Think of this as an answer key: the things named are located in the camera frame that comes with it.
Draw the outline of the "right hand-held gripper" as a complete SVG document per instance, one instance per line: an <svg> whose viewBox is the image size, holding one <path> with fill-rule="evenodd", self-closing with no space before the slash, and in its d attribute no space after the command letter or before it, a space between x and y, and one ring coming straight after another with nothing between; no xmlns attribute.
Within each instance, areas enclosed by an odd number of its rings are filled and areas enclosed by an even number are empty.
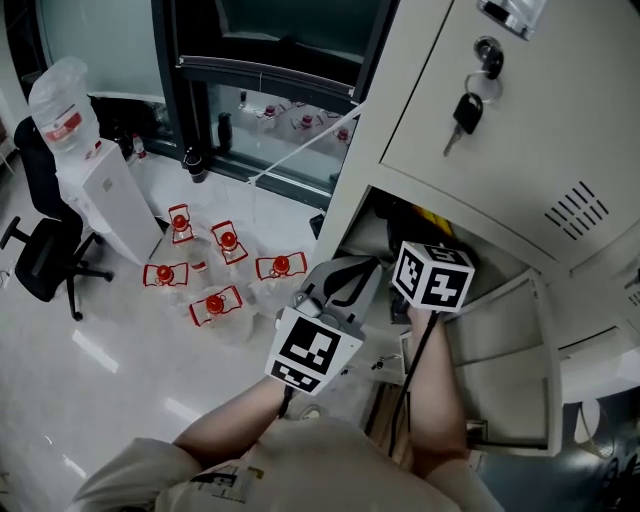
<svg viewBox="0 0 640 512"><path fill-rule="evenodd" d="M408 325L410 306L459 312L475 274L473 256L465 245L445 247L403 241L391 278L391 323Z"/></svg>

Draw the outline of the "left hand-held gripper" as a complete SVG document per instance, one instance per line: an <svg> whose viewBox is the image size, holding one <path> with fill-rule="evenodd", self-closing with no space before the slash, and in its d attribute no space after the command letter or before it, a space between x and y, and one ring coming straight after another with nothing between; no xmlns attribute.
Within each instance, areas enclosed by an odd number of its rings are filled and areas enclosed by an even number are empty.
<svg viewBox="0 0 640 512"><path fill-rule="evenodd" d="M361 355L363 321L381 278L374 256L318 264L277 318L264 374L317 395Z"/></svg>

